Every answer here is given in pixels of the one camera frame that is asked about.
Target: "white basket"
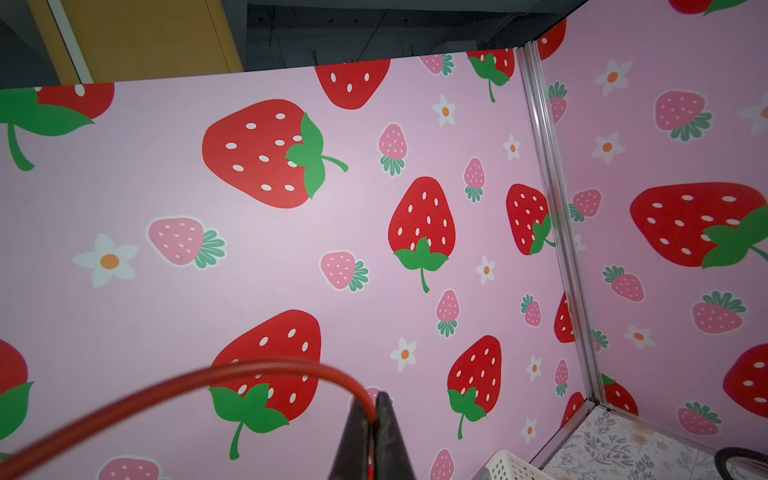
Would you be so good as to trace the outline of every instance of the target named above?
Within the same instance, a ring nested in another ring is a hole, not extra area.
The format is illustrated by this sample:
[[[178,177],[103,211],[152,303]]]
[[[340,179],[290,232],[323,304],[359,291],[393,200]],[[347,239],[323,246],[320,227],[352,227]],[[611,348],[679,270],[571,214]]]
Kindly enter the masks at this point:
[[[472,480],[554,480],[506,450],[497,450]]]

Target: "strawberry print wallpaper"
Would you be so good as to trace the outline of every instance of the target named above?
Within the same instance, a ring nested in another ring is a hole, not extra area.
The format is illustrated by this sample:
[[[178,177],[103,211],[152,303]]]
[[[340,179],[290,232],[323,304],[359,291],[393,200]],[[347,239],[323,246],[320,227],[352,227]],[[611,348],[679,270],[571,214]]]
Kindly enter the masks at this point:
[[[607,400],[713,449],[768,451],[766,16],[590,0],[542,62]]]
[[[46,92],[0,91],[0,452],[270,356],[390,394],[425,480],[531,459],[583,402],[513,51]],[[211,385],[29,478],[324,478],[350,401]]]

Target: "green stem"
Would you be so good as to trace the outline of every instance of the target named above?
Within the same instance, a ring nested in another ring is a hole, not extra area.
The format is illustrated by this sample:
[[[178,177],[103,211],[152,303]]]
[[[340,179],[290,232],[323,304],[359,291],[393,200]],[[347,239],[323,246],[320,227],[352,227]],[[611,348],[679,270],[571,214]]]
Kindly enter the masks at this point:
[[[230,460],[237,460],[240,457],[240,452],[237,451],[237,443],[240,441],[240,432],[243,431],[243,423],[237,426],[237,431],[232,439],[232,445],[230,445]]]
[[[33,164],[27,160],[27,157],[22,153],[22,149],[18,146],[16,140],[16,126],[14,124],[8,124],[8,145],[11,147],[11,157],[16,163],[16,167],[21,171],[28,172],[35,168]]]
[[[427,286],[426,280],[424,280],[424,269],[422,268],[422,288],[424,289],[424,293],[429,293],[429,287]]]
[[[339,167],[341,168],[342,171],[346,172],[347,170],[349,170],[349,167],[347,167],[347,165],[344,162],[339,161],[339,160],[337,160],[335,158],[326,157],[325,155],[320,155],[320,158],[322,158],[324,160],[328,160],[329,162],[334,163],[336,165],[339,165]]]
[[[464,423],[464,414],[462,414],[462,419],[458,421],[458,439],[459,440],[464,438],[464,435],[462,435],[462,423]]]
[[[766,260],[768,260],[768,253],[763,252],[761,249],[757,247],[750,247],[750,249],[755,250],[757,253],[760,254],[760,256]]]
[[[491,88],[490,80],[488,80],[488,93],[491,94],[491,102],[496,103],[496,99],[493,98],[493,89]]]

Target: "white flower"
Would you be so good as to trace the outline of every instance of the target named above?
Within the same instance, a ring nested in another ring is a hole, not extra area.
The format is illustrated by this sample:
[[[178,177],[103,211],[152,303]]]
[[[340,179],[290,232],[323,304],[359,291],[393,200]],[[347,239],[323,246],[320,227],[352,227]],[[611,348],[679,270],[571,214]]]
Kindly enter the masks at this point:
[[[581,233],[574,235],[574,243],[576,243],[576,250],[586,250],[587,247],[581,242]]]
[[[531,355],[531,365],[525,367],[525,371],[531,374],[531,381],[533,382],[537,376],[541,376],[541,359],[536,359]]]
[[[525,417],[525,428],[522,429],[520,432],[520,435],[523,435],[525,437],[525,444],[531,442],[531,439],[536,438],[536,420],[531,420],[528,417]]]
[[[485,255],[482,256],[482,264],[475,268],[475,272],[480,274],[481,285],[485,285],[488,280],[493,280],[494,266],[496,266],[496,262],[489,262]]]
[[[138,249],[136,245],[115,247],[109,237],[100,233],[94,245],[96,251],[81,253],[72,261],[76,265],[93,269],[91,282],[99,288],[106,285],[113,275],[121,280],[136,278],[136,272],[128,261],[136,255]]]
[[[615,131],[610,137],[596,137],[594,142],[598,145],[592,152],[592,157],[603,157],[603,161],[609,164],[613,161],[614,155],[620,154],[624,150],[624,145],[619,142],[619,132]]]
[[[752,121],[752,135],[760,135],[768,130],[768,91],[763,94],[760,103],[740,111],[739,116]]]
[[[398,349],[389,354],[389,358],[397,360],[397,371],[402,372],[402,369],[408,365],[416,364],[416,357],[413,353],[416,350],[416,342],[408,343],[406,339],[400,337],[400,344]]]
[[[629,85],[625,75],[631,66],[631,61],[625,62],[621,65],[617,65],[613,58],[608,61],[608,65],[605,68],[605,73],[594,79],[594,83],[603,85],[604,97],[607,97],[608,94],[614,90],[614,88],[626,88]]]
[[[520,141],[515,141],[515,137],[509,134],[509,139],[504,143],[504,150],[507,152],[507,160],[513,158],[520,160]]]
[[[450,104],[445,99],[445,95],[440,95],[440,103],[432,106],[432,110],[438,115],[440,126],[445,125],[446,121],[451,125],[456,125],[456,121],[453,119],[453,112],[456,111],[456,104]]]
[[[656,342],[650,338],[649,329],[638,330],[634,327],[634,325],[627,325],[627,329],[629,331],[624,334],[624,338],[627,340],[632,340],[638,349],[642,350],[646,345],[656,346]]]

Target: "red wire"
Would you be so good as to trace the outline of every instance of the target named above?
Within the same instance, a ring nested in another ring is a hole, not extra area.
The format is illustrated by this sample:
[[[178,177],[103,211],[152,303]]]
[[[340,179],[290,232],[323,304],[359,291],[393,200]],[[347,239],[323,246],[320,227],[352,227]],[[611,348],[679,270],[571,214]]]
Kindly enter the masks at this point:
[[[257,373],[311,376],[326,380],[351,392],[362,403],[366,418],[376,421],[376,407],[365,387],[346,373],[322,363],[298,359],[243,360],[211,366],[177,376],[136,392],[79,419],[39,440],[0,464],[0,480],[14,480],[48,462],[56,455],[126,418],[200,387],[229,382]]]

